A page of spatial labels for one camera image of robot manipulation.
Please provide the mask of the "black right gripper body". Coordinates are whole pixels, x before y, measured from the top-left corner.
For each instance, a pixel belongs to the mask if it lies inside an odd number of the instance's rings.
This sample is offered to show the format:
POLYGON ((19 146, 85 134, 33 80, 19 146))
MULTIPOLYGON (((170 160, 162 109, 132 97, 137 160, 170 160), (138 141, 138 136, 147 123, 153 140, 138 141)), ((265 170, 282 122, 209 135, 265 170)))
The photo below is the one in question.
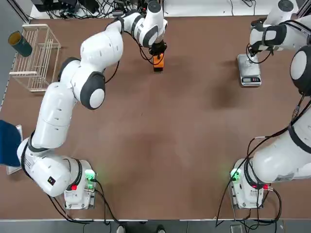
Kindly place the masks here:
POLYGON ((254 43, 252 45, 249 45, 249 54, 251 57, 254 57, 256 54, 262 52, 262 49, 260 48, 261 43, 254 43))

